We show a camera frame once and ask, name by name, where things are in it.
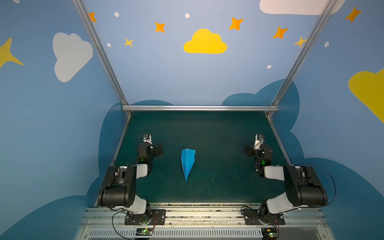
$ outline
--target star decoration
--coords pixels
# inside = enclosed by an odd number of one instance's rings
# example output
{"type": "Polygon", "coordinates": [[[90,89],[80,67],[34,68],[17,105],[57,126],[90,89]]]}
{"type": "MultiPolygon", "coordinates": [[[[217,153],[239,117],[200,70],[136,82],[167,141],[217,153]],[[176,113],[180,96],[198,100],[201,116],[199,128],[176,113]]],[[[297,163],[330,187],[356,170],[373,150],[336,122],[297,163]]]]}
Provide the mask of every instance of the star decoration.
{"type": "Polygon", "coordinates": [[[229,27],[229,30],[231,29],[237,29],[238,31],[240,30],[240,23],[243,21],[244,19],[240,19],[240,20],[237,20],[235,18],[232,18],[232,25],[229,27]]]}
{"type": "Polygon", "coordinates": [[[24,65],[11,54],[11,43],[12,38],[9,38],[3,46],[0,46],[0,68],[6,62],[14,62],[20,65],[24,65]]]}
{"type": "Polygon", "coordinates": [[[303,43],[304,43],[306,40],[307,40],[307,39],[303,39],[303,38],[300,36],[300,40],[299,40],[297,43],[295,43],[294,45],[299,45],[300,48],[301,48],[301,46],[303,45],[303,43]]]}
{"type": "Polygon", "coordinates": [[[131,46],[132,47],[132,42],[133,42],[133,40],[132,41],[128,41],[128,39],[125,39],[127,42],[124,44],[124,46],[125,45],[129,45],[129,46],[131,46]]]}
{"type": "Polygon", "coordinates": [[[156,31],[164,32],[164,25],[165,25],[165,23],[162,23],[162,24],[156,23],[156,31]]]}
{"type": "Polygon", "coordinates": [[[286,29],[281,29],[280,27],[277,27],[277,32],[276,34],[273,36],[273,38],[281,38],[283,39],[284,37],[284,33],[288,30],[288,28],[286,29]]]}
{"type": "Polygon", "coordinates": [[[359,15],[362,11],[357,11],[356,10],[356,7],[353,8],[351,14],[348,15],[348,17],[346,17],[345,19],[349,19],[351,21],[351,23],[353,22],[353,20],[355,20],[355,17],[357,15],[359,15]]]}
{"type": "Polygon", "coordinates": [[[88,13],[89,14],[89,17],[91,18],[92,21],[94,21],[95,23],[97,23],[96,19],[95,19],[95,13],[88,13]]]}

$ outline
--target paper airplane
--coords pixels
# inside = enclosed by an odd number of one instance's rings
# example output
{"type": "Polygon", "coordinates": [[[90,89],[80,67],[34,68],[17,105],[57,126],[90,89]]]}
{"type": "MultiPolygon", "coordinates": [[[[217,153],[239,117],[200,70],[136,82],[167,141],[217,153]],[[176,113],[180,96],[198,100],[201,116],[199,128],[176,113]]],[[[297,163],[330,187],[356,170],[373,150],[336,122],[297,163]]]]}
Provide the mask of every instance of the paper airplane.
{"type": "Polygon", "coordinates": [[[193,163],[195,162],[195,153],[195,150],[189,148],[181,151],[181,165],[183,166],[185,180],[187,180],[193,163]]]}

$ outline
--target yellow cloud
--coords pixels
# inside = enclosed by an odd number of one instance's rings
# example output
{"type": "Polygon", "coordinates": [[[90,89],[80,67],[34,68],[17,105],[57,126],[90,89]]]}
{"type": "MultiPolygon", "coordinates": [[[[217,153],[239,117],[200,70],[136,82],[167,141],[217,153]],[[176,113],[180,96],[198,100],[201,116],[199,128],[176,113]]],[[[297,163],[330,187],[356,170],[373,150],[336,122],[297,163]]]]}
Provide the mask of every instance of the yellow cloud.
{"type": "Polygon", "coordinates": [[[384,122],[384,69],[356,73],[349,80],[349,89],[384,122]]]}
{"type": "Polygon", "coordinates": [[[211,33],[207,29],[197,30],[192,40],[184,44],[184,51],[187,53],[223,53],[227,45],[221,41],[217,33],[211,33]]]}

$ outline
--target black robot arm segment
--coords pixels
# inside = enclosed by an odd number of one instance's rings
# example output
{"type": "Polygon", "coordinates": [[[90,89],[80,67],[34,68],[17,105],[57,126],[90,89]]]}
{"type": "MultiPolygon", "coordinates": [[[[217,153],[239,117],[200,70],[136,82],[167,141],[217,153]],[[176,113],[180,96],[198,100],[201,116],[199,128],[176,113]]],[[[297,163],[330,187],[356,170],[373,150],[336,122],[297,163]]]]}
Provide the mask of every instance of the black robot arm segment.
{"type": "Polygon", "coordinates": [[[127,166],[120,171],[118,166],[110,166],[101,186],[98,204],[102,207],[130,207],[135,200],[137,166],[127,166]]]}
{"type": "Polygon", "coordinates": [[[327,193],[313,167],[283,166],[283,170],[286,195],[293,206],[327,204],[327,193]]]}

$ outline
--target cloud decoration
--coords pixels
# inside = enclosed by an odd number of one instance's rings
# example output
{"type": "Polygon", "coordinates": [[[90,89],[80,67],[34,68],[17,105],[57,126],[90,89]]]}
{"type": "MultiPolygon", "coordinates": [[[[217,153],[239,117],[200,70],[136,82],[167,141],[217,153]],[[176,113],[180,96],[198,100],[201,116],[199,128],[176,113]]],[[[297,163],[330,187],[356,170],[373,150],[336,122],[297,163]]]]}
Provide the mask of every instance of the cloud decoration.
{"type": "MultiPolygon", "coordinates": [[[[260,0],[260,10],[268,14],[320,15],[328,0],[260,0]]],[[[337,0],[332,14],[345,0],[337,0]]]]}
{"type": "Polygon", "coordinates": [[[351,92],[384,122],[384,69],[378,73],[356,73],[348,85],[351,92]]]}
{"type": "Polygon", "coordinates": [[[211,33],[207,29],[197,30],[192,40],[184,44],[184,51],[187,53],[223,53],[227,45],[221,41],[217,33],[211,33]]]}
{"type": "Polygon", "coordinates": [[[63,83],[71,80],[93,56],[92,45],[75,33],[56,33],[53,37],[53,51],[57,58],[55,74],[63,83]]]}

